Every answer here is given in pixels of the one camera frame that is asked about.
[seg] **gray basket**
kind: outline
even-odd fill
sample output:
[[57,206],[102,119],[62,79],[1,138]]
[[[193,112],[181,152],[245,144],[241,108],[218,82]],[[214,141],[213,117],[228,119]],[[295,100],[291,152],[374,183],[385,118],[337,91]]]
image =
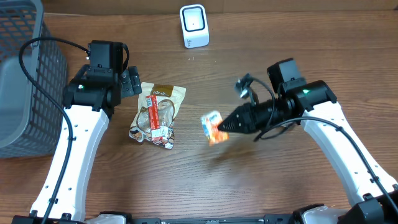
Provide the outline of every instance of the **gray basket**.
[[[62,115],[26,79],[20,46],[31,38],[50,36],[39,0],[0,0],[0,157],[51,154],[58,143]],[[62,103],[67,62],[54,41],[25,50],[30,75]]]

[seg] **wooden tabletop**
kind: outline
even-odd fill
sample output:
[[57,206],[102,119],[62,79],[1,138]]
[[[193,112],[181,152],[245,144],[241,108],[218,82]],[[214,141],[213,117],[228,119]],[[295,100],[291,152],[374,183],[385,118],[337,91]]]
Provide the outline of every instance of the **wooden tabletop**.
[[[398,179],[398,12],[210,14],[210,44],[183,46],[180,18],[51,17],[52,34],[81,45],[124,42],[142,82],[182,86],[187,94],[166,150],[128,137],[137,97],[122,100],[101,141],[88,184],[86,217],[104,210],[133,217],[200,218],[290,213],[312,203],[348,208],[330,163],[300,126],[268,141],[231,134],[209,147],[200,116],[225,117],[244,103],[233,86],[247,72],[269,83],[266,68],[289,57],[308,82],[324,80],[369,152]],[[86,63],[61,45],[70,77]],[[269,95],[253,86],[261,101]],[[27,215],[52,157],[0,161],[0,223]]]

